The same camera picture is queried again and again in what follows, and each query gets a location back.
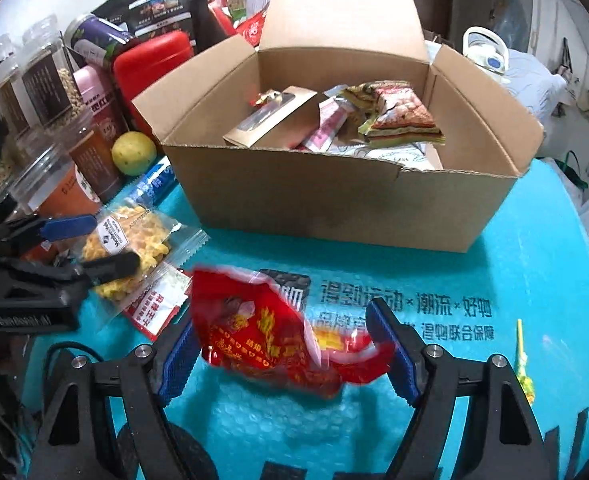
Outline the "white cartoon kettle bottle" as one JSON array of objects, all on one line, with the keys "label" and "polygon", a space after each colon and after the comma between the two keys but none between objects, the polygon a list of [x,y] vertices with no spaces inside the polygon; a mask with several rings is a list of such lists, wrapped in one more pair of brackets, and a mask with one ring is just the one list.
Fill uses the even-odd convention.
[{"label": "white cartoon kettle bottle", "polygon": [[500,84],[507,81],[509,50],[492,30],[469,27],[462,36],[462,55]]}]

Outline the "pink white snack stick packet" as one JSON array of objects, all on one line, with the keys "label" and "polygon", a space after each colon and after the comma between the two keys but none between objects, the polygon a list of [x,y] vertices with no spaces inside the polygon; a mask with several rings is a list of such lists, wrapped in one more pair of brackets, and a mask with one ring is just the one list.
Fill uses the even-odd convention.
[{"label": "pink white snack stick packet", "polygon": [[319,126],[302,142],[312,153],[326,153],[355,107],[343,98],[329,98],[319,104]]}]

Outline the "black standing pouch bag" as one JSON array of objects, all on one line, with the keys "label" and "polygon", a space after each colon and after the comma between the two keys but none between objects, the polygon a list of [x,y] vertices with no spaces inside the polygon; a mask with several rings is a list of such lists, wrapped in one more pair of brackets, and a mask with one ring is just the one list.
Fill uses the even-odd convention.
[{"label": "black standing pouch bag", "polygon": [[107,0],[93,10],[139,41],[181,30],[200,53],[228,35],[209,7],[209,0]]}]

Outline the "red white sachet packet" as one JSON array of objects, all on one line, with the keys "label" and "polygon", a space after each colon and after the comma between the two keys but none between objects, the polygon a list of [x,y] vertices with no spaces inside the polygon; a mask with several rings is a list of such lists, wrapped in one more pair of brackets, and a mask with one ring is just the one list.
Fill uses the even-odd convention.
[{"label": "red white sachet packet", "polygon": [[190,283],[188,271],[163,263],[160,273],[134,292],[123,314],[136,330],[156,341],[188,300]]}]

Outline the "white bread drawing packet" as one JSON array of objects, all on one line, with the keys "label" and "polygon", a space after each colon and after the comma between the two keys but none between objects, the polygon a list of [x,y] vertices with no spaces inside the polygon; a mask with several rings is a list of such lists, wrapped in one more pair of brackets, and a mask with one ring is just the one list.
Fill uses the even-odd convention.
[{"label": "white bread drawing packet", "polygon": [[431,143],[404,144],[393,148],[371,148],[366,144],[332,145],[328,154],[386,160],[422,171],[443,168],[439,153]]}]

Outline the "teal bubble mailer mat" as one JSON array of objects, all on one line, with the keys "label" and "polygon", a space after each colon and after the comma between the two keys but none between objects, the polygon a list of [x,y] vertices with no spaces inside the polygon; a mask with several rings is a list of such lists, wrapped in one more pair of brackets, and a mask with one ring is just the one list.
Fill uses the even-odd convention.
[{"label": "teal bubble mailer mat", "polygon": [[589,239],[535,160],[466,252],[197,231],[145,335],[42,340],[33,479],[571,479]]}]

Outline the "far grey leaf chair cover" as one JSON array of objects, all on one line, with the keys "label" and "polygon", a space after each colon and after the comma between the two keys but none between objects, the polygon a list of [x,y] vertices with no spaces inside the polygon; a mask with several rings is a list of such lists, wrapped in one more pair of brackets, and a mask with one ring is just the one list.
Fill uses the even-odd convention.
[{"label": "far grey leaf chair cover", "polygon": [[535,56],[508,50],[509,67],[505,87],[537,120],[545,126],[560,102],[567,82],[553,74]]}]

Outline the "red cylindrical container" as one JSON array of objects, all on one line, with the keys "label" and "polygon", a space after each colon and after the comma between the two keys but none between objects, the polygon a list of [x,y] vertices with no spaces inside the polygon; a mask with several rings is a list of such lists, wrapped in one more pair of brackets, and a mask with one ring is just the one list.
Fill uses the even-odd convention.
[{"label": "red cylindrical container", "polygon": [[137,131],[154,140],[148,122],[134,107],[136,96],[194,55],[187,32],[173,30],[137,44],[116,58],[113,63],[116,84]]}]

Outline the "small window gift box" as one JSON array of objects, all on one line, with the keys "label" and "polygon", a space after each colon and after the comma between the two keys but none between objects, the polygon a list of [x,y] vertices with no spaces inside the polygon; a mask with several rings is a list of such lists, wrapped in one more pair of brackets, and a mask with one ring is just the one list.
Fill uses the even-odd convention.
[{"label": "small window gift box", "polygon": [[254,102],[254,112],[223,139],[238,148],[292,150],[319,126],[323,99],[317,91],[296,86],[264,92]]}]

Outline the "purple can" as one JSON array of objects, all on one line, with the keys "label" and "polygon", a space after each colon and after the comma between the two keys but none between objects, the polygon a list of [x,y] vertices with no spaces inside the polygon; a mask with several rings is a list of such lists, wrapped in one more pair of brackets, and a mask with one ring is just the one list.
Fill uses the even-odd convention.
[{"label": "purple can", "polygon": [[109,72],[118,56],[138,44],[137,38],[127,30],[91,13],[74,18],[63,39],[66,46],[87,63]]}]

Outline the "nutritious cereal snack bag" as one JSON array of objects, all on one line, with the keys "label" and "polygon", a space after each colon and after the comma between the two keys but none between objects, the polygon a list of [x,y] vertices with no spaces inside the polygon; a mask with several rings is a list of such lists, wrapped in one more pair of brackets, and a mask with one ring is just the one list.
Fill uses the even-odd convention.
[{"label": "nutritious cereal snack bag", "polygon": [[408,81],[363,82],[343,88],[339,96],[354,108],[349,116],[358,139],[372,148],[445,143],[444,133]]}]

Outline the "yellow green small stick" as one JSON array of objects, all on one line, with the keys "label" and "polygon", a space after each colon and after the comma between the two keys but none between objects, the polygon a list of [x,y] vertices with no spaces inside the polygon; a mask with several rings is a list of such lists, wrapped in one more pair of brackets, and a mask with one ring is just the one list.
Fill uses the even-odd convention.
[{"label": "yellow green small stick", "polygon": [[527,354],[524,348],[523,322],[521,318],[517,319],[517,378],[525,394],[527,402],[533,404],[535,401],[535,387],[533,379],[529,377],[526,371]]}]

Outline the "grain filled clear jar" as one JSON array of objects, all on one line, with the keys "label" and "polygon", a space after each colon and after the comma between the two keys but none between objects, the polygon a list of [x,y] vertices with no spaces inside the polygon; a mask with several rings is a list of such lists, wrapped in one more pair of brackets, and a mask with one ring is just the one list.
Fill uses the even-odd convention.
[{"label": "grain filled clear jar", "polygon": [[73,77],[57,17],[36,22],[22,35],[21,78],[40,124],[56,131],[85,107]]}]

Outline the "waffle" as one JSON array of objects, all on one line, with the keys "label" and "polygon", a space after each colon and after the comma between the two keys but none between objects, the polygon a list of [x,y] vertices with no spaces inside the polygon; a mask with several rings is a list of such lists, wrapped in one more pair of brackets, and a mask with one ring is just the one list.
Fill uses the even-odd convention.
[{"label": "waffle", "polygon": [[94,288],[100,319],[107,323],[161,278],[180,270],[209,239],[198,226],[157,209],[123,204],[101,212],[96,229],[75,244],[73,255],[81,262],[125,252],[139,257],[133,275]]}]

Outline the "red chinese snack packet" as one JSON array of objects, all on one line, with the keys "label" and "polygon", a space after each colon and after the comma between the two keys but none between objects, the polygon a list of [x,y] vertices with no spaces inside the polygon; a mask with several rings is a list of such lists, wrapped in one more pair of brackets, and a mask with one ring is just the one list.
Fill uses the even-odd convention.
[{"label": "red chinese snack packet", "polygon": [[189,314],[203,360],[253,382],[330,399],[391,369],[394,344],[364,328],[311,325],[262,273],[197,266]]}]

